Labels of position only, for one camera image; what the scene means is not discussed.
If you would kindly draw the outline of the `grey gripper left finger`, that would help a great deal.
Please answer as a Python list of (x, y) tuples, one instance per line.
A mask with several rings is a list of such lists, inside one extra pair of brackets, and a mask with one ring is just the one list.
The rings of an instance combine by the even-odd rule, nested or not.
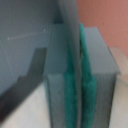
[(76, 80), (70, 40), (63, 24), (54, 24), (44, 75), (48, 79), (52, 128), (76, 128)]

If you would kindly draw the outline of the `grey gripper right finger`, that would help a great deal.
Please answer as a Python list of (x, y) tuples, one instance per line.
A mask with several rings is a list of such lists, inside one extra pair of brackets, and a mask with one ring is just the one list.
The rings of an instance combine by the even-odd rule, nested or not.
[(80, 43), (81, 128), (108, 128), (119, 69), (96, 27), (80, 24)]

